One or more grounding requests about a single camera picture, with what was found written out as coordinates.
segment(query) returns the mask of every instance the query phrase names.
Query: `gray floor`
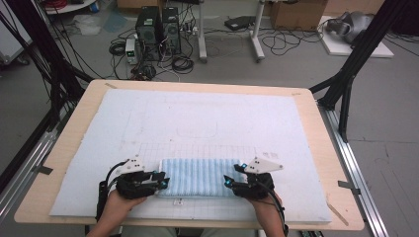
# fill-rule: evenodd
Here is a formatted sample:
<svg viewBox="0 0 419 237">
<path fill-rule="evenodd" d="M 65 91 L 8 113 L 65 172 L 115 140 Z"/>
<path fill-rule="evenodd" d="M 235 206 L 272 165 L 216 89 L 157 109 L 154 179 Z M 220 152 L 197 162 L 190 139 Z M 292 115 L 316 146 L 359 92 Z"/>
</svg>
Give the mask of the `gray floor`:
<svg viewBox="0 0 419 237">
<path fill-rule="evenodd" d="M 96 15 L 104 26 L 110 23 L 110 16 L 117 17 L 112 9 L 111 4 Z M 74 14 L 90 13 L 82 10 L 62 17 L 71 19 Z M 207 26 L 222 28 L 223 20 L 208 21 Z M 269 27 L 268 19 L 263 24 Z M 134 21 L 118 21 L 112 27 L 113 32 L 102 30 L 93 37 L 74 35 L 71 41 L 98 74 L 109 76 L 112 74 L 110 41 L 133 25 Z M 209 62 L 202 64 L 198 61 L 196 39 L 191 42 L 195 47 L 193 72 L 180 75 L 180 79 L 174 74 L 162 73 L 154 80 L 309 88 L 336 74 L 347 58 L 328 55 L 321 42 L 302 42 L 283 56 L 275 56 L 264 46 L 266 59 L 256 63 L 247 36 L 217 34 L 208 35 Z M 396 42 L 419 53 L 417 43 Z M 370 58 L 358 74 L 351 100 L 348 136 L 389 236 L 419 236 L 419 126 L 416 124 L 419 120 L 419 60 L 418 56 L 386 40 L 384 43 L 394 57 Z M 118 74 L 127 77 L 127 69 L 123 60 Z M 0 92 L 2 172 L 41 121 L 49 103 L 41 76 L 33 64 L 14 63 L 3 68 Z M 321 98 L 323 93 L 314 97 Z M 18 205 L 19 201 L 0 224 L 0 236 L 83 236 L 82 226 L 16 223 L 13 215 Z M 323 233 L 325 236 L 369 236 L 368 229 Z"/>
</svg>

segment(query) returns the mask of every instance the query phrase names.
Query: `blue towel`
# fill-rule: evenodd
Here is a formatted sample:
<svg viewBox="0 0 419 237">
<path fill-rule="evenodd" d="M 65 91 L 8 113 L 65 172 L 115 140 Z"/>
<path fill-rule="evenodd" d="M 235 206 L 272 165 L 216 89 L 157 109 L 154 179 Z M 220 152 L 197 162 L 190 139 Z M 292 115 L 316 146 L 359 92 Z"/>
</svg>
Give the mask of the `blue towel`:
<svg viewBox="0 0 419 237">
<path fill-rule="evenodd" d="M 224 185 L 224 175 L 244 182 L 242 174 L 234 170 L 238 159 L 164 159 L 161 171 L 170 178 L 167 190 L 159 192 L 163 198 L 234 197 Z"/>
</svg>

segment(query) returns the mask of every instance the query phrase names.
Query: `computer tower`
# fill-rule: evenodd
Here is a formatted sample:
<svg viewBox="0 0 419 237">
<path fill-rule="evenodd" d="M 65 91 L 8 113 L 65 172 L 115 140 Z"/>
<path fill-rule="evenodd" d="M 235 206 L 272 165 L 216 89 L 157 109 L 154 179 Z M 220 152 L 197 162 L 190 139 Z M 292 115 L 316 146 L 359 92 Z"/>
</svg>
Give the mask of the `computer tower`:
<svg viewBox="0 0 419 237">
<path fill-rule="evenodd" d="M 181 35 L 179 34 L 179 15 L 178 8 L 167 7 L 161 12 L 164 37 L 167 38 L 166 51 L 170 50 L 172 54 L 179 54 L 181 50 Z"/>
<path fill-rule="evenodd" d="M 163 25 L 159 8 L 144 6 L 135 24 L 138 40 L 145 44 L 160 44 L 163 41 Z"/>
</svg>

